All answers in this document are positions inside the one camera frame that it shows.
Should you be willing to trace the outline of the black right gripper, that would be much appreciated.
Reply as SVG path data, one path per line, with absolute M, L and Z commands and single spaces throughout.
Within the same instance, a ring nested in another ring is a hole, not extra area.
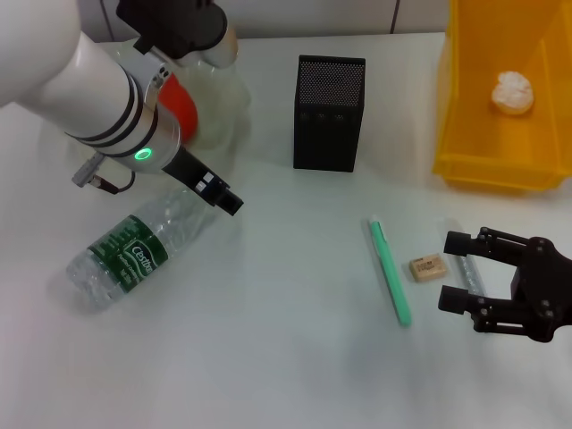
M 443 285 L 438 308 L 457 315 L 469 313 L 480 333 L 522 333 L 538 342 L 553 340 L 555 332 L 571 325 L 571 260 L 552 241 L 526 239 L 482 227 L 475 238 L 449 231 L 444 252 L 477 256 L 517 268 L 511 285 L 512 299 L 528 310 L 523 322 L 523 306 L 508 299 L 491 299 L 468 290 Z

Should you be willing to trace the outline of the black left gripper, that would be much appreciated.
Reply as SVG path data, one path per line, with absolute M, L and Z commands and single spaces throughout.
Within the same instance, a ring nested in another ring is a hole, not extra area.
M 230 186 L 186 148 L 179 148 L 163 171 L 195 192 L 211 206 L 221 208 L 234 216 L 244 202 L 235 195 Z

